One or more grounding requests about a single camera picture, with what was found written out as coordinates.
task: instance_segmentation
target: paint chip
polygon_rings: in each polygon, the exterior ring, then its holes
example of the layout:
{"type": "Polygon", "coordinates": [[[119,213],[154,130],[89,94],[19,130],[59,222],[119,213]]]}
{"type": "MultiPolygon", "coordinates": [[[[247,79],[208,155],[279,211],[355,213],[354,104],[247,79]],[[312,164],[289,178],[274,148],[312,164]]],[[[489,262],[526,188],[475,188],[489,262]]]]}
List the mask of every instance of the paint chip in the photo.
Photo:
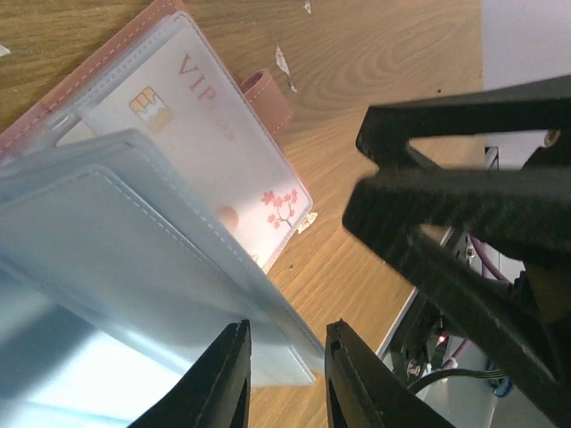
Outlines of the paint chip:
{"type": "Polygon", "coordinates": [[[305,229],[313,224],[315,219],[318,217],[317,212],[310,212],[302,221],[302,223],[297,227],[297,233],[300,234],[305,229]]]}
{"type": "Polygon", "coordinates": [[[295,87],[294,82],[292,81],[292,75],[289,72],[289,67],[287,66],[286,58],[279,46],[276,46],[276,64],[279,67],[279,69],[282,70],[287,75],[287,84],[289,85],[290,89],[295,93],[297,93],[297,87],[295,87]]]}
{"type": "Polygon", "coordinates": [[[0,45],[0,56],[5,56],[10,54],[10,49],[8,49],[7,47],[4,47],[2,45],[0,45]]]}

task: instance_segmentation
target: pink card holder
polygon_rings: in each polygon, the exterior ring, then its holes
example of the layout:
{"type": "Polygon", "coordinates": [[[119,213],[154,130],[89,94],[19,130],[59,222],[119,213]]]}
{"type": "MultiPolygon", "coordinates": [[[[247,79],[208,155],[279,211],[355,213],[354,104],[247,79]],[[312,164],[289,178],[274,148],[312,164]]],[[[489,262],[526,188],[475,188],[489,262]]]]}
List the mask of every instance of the pink card holder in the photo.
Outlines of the pink card holder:
{"type": "Polygon", "coordinates": [[[133,128],[268,271],[312,201],[273,135],[267,70],[238,85],[179,0],[157,0],[0,135],[0,161],[133,128]]]}

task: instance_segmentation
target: white card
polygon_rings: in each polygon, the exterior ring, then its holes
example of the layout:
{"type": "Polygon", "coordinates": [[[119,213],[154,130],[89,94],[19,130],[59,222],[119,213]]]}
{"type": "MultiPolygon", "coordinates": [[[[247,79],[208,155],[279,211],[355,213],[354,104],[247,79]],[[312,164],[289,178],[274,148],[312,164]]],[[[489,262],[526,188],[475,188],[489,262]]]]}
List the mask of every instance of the white card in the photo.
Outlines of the white card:
{"type": "Polygon", "coordinates": [[[187,25],[80,115],[98,135],[149,136],[268,270],[311,199],[198,29],[179,19],[187,25]]]}

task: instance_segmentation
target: brown wood grain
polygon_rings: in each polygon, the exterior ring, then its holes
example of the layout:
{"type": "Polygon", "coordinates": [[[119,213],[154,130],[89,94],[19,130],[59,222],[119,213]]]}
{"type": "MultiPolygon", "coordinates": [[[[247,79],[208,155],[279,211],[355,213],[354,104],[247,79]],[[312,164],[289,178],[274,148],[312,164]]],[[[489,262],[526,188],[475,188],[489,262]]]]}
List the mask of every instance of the brown wood grain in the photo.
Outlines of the brown wood grain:
{"type": "MultiPolygon", "coordinates": [[[[278,143],[319,216],[269,276],[325,340],[340,317],[376,349],[410,286],[343,230],[355,181],[374,170],[355,136],[367,106],[481,89],[478,0],[201,0],[191,13],[231,72],[270,68],[294,108],[278,143]],[[277,68],[282,49],[298,93],[277,68]]],[[[0,130],[77,67],[148,2],[0,0],[0,130]]],[[[481,142],[418,142],[445,166],[483,163],[481,142]]],[[[251,427],[327,426],[325,386],[252,392],[251,427]]]]}

